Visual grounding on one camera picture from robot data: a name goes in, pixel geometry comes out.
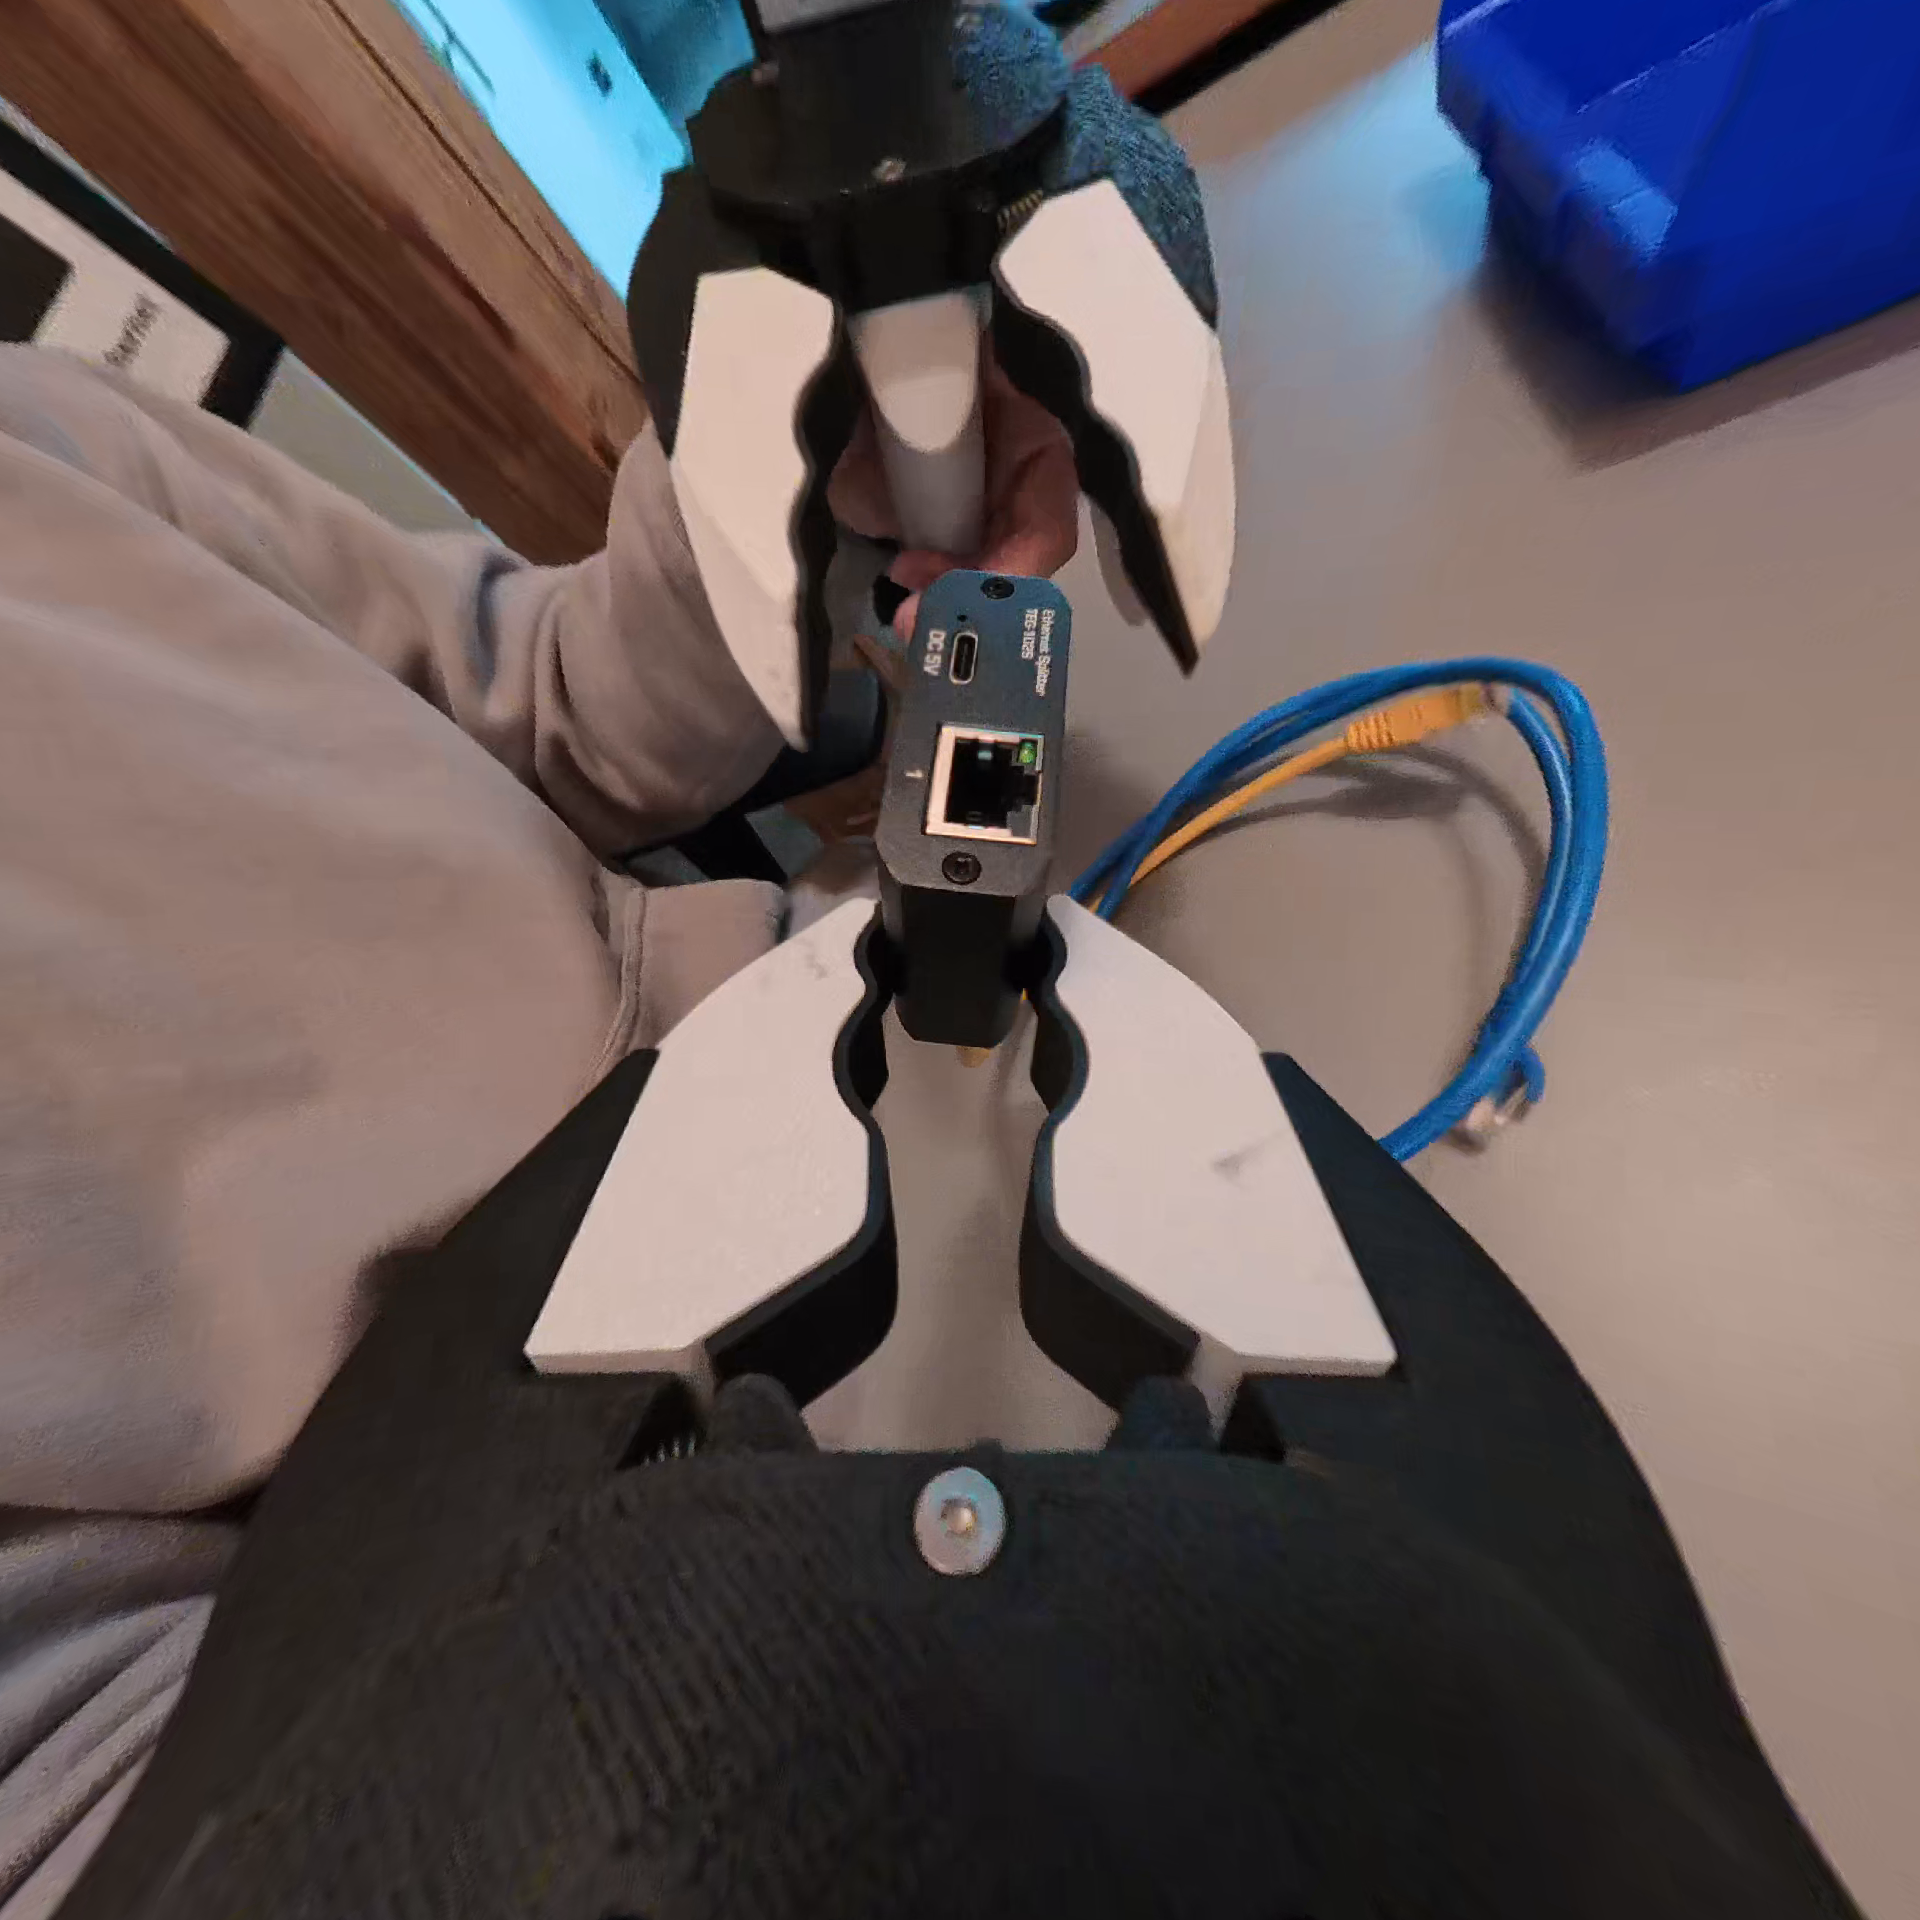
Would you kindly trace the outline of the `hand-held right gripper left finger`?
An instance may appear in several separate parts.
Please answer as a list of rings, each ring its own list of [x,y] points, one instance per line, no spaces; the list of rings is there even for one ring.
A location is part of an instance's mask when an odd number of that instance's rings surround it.
[[[731,974],[662,1039],[524,1344],[548,1379],[773,1379],[799,1408],[899,1303],[878,902]]]

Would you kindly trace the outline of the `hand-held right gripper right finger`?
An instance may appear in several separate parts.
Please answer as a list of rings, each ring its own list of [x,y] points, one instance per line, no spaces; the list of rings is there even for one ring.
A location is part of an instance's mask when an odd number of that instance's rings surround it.
[[[1186,974],[1068,895],[1030,994],[1033,1139],[1019,1311],[1119,1413],[1181,1379],[1386,1379],[1398,1351],[1258,1045]]]

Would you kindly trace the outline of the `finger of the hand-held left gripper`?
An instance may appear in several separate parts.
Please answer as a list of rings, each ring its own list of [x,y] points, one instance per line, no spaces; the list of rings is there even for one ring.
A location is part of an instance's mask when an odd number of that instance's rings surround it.
[[[698,278],[669,477],[722,641],[795,751],[827,680],[827,484],[854,420],[852,341],[827,297],[769,266]]]
[[[1063,432],[1121,617],[1190,677],[1236,560],[1236,453],[1213,324],[1110,180],[1043,201],[993,262],[993,359]]]

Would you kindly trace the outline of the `black ethernet splitter box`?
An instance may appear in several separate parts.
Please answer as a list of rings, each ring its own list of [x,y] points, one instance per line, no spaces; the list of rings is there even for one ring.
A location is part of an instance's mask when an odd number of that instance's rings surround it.
[[[1043,578],[949,571],[919,597],[874,830],[916,1040],[991,1049],[1014,1024],[1062,816],[1071,639]]]

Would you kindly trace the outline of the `blue plastic bin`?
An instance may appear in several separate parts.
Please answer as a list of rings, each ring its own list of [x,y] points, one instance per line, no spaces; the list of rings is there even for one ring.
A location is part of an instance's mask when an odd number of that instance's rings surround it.
[[[1676,394],[1918,291],[1913,2],[1442,4],[1490,226]]]

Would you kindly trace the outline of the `person's left forearm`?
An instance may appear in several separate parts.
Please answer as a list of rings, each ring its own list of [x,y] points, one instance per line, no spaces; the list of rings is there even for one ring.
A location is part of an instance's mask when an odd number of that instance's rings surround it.
[[[326,793],[422,801],[454,730],[589,855],[740,801],[780,733],[736,666],[659,432],[625,447],[603,543],[535,565],[421,534],[275,447],[73,357],[4,347],[4,796],[132,767],[238,780],[267,749]]]

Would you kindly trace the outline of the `grey desk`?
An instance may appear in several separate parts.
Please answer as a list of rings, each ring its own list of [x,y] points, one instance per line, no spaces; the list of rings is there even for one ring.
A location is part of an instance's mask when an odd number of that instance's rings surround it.
[[[1204,749],[1371,666],[1581,685],[1603,899],[1547,1098],[1418,1162],[1654,1482],[1745,1710],[1915,1916],[1915,319],[1649,398],[1487,253],[1435,4],[1343,4],[1171,116],[1210,203],[1233,597],[1184,683],[1074,609],[1074,875]]]

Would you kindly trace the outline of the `person's left hand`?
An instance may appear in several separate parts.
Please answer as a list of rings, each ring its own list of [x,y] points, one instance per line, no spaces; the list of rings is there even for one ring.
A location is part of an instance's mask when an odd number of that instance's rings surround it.
[[[1056,578],[1077,549],[1078,480],[1068,437],[1032,398],[987,361],[978,388],[982,499],[974,545],[945,549],[906,541],[885,480],[874,424],[855,428],[827,486],[841,530],[885,545],[891,602],[885,630],[916,633],[924,590],[949,571]]]

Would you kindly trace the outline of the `person's grey hoodie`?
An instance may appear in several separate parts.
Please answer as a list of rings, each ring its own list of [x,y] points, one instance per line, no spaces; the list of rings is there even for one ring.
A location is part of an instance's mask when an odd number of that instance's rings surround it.
[[[399,1256],[778,938],[570,842],[349,836],[4,912],[4,1916],[51,1916]]]

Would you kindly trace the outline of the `printed instruction sheet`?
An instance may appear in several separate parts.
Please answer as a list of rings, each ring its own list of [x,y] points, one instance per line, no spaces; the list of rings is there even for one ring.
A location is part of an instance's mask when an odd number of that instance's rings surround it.
[[[251,429],[283,343],[62,153],[1,122],[1,339]]]

